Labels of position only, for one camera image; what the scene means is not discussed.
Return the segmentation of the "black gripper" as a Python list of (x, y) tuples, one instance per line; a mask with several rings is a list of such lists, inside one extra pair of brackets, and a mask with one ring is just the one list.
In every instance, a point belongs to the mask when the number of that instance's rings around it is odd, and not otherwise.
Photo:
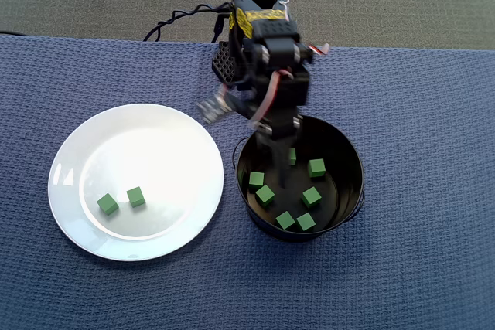
[(301, 126), (302, 116), (296, 106), (271, 108), (255, 126), (255, 130), (260, 136), (274, 141), (272, 154), (278, 171), (278, 184), (283, 189), (290, 168), (291, 144), (298, 137)]

